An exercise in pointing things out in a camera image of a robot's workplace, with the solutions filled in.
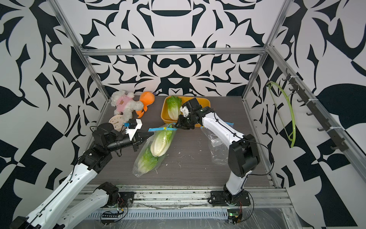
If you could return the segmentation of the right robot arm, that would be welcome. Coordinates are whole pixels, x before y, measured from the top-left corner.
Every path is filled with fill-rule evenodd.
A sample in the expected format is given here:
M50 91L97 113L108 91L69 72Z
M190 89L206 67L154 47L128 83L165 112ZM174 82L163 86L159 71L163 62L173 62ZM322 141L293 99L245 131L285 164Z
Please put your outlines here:
M196 98L180 107L182 112L176 123L178 129L194 129L195 125L210 130L228 148L228 165L231 170L224 192L234 198L243 192L248 176L260 163L258 146L252 135L244 135L224 122L210 107L202 107Z

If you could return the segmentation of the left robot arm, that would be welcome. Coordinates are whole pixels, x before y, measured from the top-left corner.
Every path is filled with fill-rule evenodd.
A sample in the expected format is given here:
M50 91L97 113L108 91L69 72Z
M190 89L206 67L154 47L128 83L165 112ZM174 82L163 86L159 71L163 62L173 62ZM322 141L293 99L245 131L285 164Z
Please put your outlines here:
M112 152L133 147L137 150L153 132L142 131L139 119L129 123L125 132L103 123L92 132L93 142L75 163L72 172L61 185L26 217L18 216L11 229L72 229L95 210L112 206L120 199L119 189L109 182L71 209L68 206L82 189L111 161Z

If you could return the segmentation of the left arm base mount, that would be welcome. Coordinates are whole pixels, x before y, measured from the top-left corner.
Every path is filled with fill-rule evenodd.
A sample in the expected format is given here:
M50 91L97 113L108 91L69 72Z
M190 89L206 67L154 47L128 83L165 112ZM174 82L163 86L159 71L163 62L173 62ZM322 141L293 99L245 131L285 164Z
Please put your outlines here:
M118 192L112 193L107 198L107 203L102 205L103 208L125 208L131 207L134 202L135 192Z

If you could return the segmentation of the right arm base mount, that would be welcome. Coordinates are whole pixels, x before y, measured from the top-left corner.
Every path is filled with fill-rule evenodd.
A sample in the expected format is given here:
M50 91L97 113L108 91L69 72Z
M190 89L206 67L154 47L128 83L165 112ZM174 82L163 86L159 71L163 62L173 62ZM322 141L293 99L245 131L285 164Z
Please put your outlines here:
M251 198L247 191L232 195L229 191L211 191L208 203L212 206L250 206Z

